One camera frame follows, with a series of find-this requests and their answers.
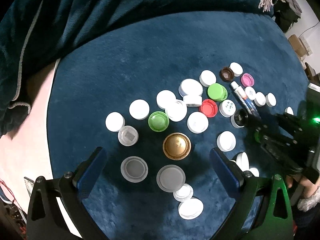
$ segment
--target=red wire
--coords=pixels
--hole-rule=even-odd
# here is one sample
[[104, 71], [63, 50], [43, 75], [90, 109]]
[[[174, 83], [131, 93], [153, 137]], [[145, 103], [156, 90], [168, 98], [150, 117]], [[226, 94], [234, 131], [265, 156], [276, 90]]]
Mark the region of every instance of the red wire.
[[0, 184], [2, 184], [9, 191], [9, 193], [12, 195], [13, 200], [11, 202], [12, 203], [16, 202], [17, 207], [22, 210], [22, 208], [21, 208], [20, 204], [18, 203], [18, 201], [16, 200], [16, 197], [14, 196], [12, 190], [9, 189], [9, 187], [6, 185], [6, 183], [2, 179], [0, 179]]

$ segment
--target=human hand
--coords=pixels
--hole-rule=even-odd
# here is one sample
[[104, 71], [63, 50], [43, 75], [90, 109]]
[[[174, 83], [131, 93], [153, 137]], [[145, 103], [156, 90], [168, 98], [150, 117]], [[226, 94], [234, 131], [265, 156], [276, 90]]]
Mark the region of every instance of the human hand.
[[305, 189], [303, 190], [303, 197], [304, 198], [311, 197], [316, 192], [316, 190], [318, 189], [318, 187], [320, 185], [320, 177], [319, 177], [318, 181], [316, 182], [316, 184], [313, 184], [305, 176], [302, 176], [301, 174], [297, 174], [297, 175], [287, 176], [285, 178], [285, 182], [287, 183], [288, 188], [292, 187], [293, 180], [297, 181], [298, 183], [300, 183], [301, 185], [303, 185], [305, 187]]

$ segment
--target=gold bottle cap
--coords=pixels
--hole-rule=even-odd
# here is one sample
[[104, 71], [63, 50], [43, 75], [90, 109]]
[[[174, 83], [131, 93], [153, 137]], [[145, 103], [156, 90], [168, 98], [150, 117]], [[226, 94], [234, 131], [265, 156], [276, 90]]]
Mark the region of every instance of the gold bottle cap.
[[163, 141], [163, 152], [171, 160], [182, 160], [191, 150], [190, 139], [183, 133], [172, 133]]

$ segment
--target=dark teal blanket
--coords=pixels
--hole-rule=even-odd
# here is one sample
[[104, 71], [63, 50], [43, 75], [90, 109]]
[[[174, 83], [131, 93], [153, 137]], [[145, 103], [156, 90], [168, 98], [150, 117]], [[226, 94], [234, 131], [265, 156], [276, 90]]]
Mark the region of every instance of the dark teal blanket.
[[0, 22], [0, 136], [26, 117], [25, 80], [111, 30], [185, 11], [262, 13], [260, 0], [15, 0]]
[[[275, 107], [259, 108], [262, 115], [282, 113], [288, 106], [297, 112], [308, 81], [289, 42], [267, 15], [220, 11], [156, 17], [106, 33], [60, 61], [47, 119], [53, 176], [74, 170], [97, 146], [107, 150], [107, 165], [84, 204], [110, 239], [208, 240], [234, 203], [209, 162], [209, 152], [225, 130], [232, 131], [237, 140], [236, 148], [226, 153], [228, 158], [245, 151], [261, 176], [279, 172], [253, 135], [245, 128], [233, 128], [220, 113], [209, 118], [209, 128], [201, 134], [187, 128], [187, 118], [196, 108], [189, 107], [185, 119], [170, 122], [161, 133], [153, 132], [147, 119], [138, 121], [129, 114], [130, 103], [139, 98], [149, 103], [150, 112], [159, 111], [156, 95], [164, 89], [181, 98], [180, 82], [198, 79], [205, 69], [217, 75], [217, 82], [227, 88], [228, 99], [240, 108], [228, 83], [218, 76], [222, 67], [234, 61], [254, 77], [256, 91], [276, 96]], [[105, 118], [113, 111], [138, 130], [134, 146], [122, 146], [117, 133], [107, 130]], [[185, 133], [191, 140], [192, 150], [181, 161], [168, 159], [162, 151], [164, 138], [172, 132]], [[142, 157], [149, 167], [140, 183], [128, 182], [120, 172], [121, 162], [132, 155]], [[158, 187], [156, 174], [167, 164], [184, 170], [194, 196], [204, 203], [198, 218], [182, 219], [179, 202]], [[257, 207], [255, 203], [244, 228], [250, 227]]]

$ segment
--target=green led light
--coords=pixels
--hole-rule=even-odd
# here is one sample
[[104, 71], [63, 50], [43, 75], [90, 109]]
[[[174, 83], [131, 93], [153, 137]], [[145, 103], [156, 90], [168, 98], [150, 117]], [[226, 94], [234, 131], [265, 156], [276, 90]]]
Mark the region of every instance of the green led light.
[[312, 119], [314, 122], [316, 122], [316, 123], [320, 123], [320, 118], [319, 117], [315, 117], [315, 118], [313, 118]]

